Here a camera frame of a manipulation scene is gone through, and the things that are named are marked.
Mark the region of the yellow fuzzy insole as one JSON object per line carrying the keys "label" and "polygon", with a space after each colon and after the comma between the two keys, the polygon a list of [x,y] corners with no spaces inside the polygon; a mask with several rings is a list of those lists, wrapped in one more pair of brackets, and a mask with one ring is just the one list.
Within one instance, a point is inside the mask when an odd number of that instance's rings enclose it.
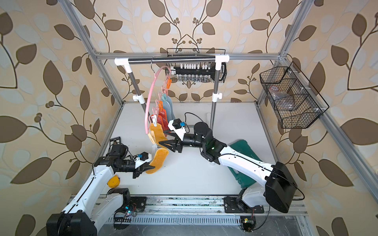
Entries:
{"label": "yellow fuzzy insole", "polygon": [[157,124],[156,126],[154,126],[154,124],[150,124],[148,137],[150,141],[152,142],[152,144],[156,144],[162,148],[164,148],[164,146],[162,146],[160,142],[168,140],[160,124]]}
{"label": "yellow fuzzy insole", "polygon": [[151,169],[151,170],[147,170],[145,173],[154,174],[155,172],[157,172],[163,166],[163,163],[164,163],[164,161],[165,161],[165,159],[167,158],[168,155],[169,155],[169,150],[167,150],[165,148],[158,149],[155,152],[155,156],[154,156],[152,162],[150,163],[150,166],[152,166],[154,168]]}

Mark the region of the pink clip hanger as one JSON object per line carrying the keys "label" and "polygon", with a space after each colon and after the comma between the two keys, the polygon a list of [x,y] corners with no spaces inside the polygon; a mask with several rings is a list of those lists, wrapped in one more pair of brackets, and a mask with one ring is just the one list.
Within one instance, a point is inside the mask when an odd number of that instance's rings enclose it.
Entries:
{"label": "pink clip hanger", "polygon": [[149,90],[149,94],[148,94],[148,99],[147,99],[147,102],[146,102],[146,110],[145,110],[145,119],[144,119],[144,124],[145,124],[145,133],[148,135],[149,134],[149,127],[148,127],[148,119],[149,119],[149,107],[150,107],[150,102],[151,102],[151,97],[152,97],[152,93],[153,93],[153,90],[154,90],[154,86],[155,86],[155,83],[158,79],[158,76],[160,74],[160,72],[163,70],[163,69],[168,69],[169,73],[171,72],[171,69],[170,67],[164,65],[162,67],[159,68],[159,70],[154,73],[154,80],[152,82],[152,85],[150,87],[150,90]]}

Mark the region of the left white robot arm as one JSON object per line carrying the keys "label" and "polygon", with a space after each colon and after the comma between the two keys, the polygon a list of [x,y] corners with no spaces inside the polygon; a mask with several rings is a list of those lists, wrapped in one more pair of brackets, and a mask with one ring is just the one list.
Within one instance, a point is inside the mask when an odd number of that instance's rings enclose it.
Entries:
{"label": "left white robot arm", "polygon": [[146,198],[132,198],[128,188],[120,188],[117,173],[132,173],[135,179],[153,169],[151,161],[151,154],[131,155],[127,146],[114,142],[110,151],[92,165],[92,172],[78,194],[62,212],[49,217],[47,235],[96,236],[115,214],[122,213],[127,218],[144,210]]}

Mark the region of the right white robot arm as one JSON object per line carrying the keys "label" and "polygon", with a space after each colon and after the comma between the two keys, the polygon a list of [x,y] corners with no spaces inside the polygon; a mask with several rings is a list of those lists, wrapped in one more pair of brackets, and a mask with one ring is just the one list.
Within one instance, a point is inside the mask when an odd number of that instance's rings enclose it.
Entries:
{"label": "right white robot arm", "polygon": [[200,148],[200,154],[207,161],[232,168],[260,185],[258,190],[248,188],[242,193],[241,201],[249,206],[268,204],[275,210],[288,213],[297,184],[290,171],[281,162],[265,163],[236,151],[231,146],[213,137],[210,127],[204,122],[194,125],[194,133],[187,133],[180,119],[170,121],[169,130],[164,133],[172,140],[159,144],[172,152],[183,151],[184,147]]}

